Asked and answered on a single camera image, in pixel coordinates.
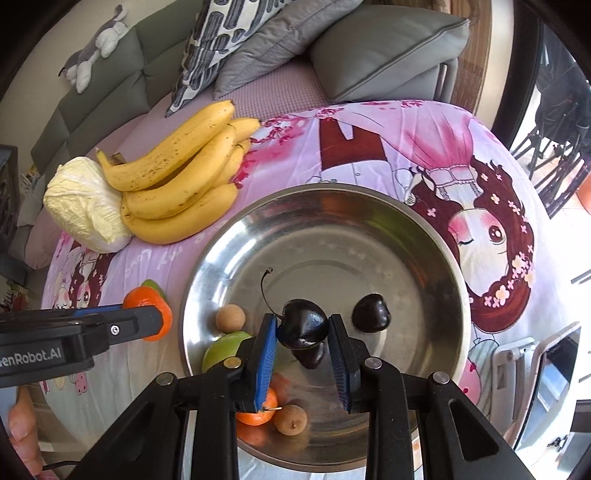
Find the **left hand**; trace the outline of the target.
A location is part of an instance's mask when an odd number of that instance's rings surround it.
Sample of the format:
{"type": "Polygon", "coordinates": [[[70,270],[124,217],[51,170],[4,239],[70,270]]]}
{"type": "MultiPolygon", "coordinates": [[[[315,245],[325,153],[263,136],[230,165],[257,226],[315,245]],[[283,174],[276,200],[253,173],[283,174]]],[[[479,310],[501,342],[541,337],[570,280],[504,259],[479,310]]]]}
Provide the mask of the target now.
{"type": "Polygon", "coordinates": [[[52,471],[42,470],[36,414],[25,386],[19,387],[16,403],[8,414],[8,429],[10,442],[30,474],[37,479],[58,480],[52,471]]]}

